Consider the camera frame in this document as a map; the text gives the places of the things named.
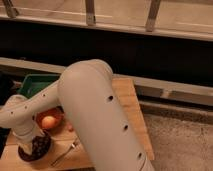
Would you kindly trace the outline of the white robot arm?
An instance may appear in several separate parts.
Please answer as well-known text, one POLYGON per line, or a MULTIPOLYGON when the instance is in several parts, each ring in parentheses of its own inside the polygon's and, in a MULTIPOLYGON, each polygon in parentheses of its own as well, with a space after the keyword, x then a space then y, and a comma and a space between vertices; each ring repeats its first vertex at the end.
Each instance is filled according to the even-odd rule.
POLYGON ((155 171, 112 88, 102 60, 76 62, 33 97, 0 110, 0 127, 29 142, 32 116, 60 106, 96 171, 155 171))

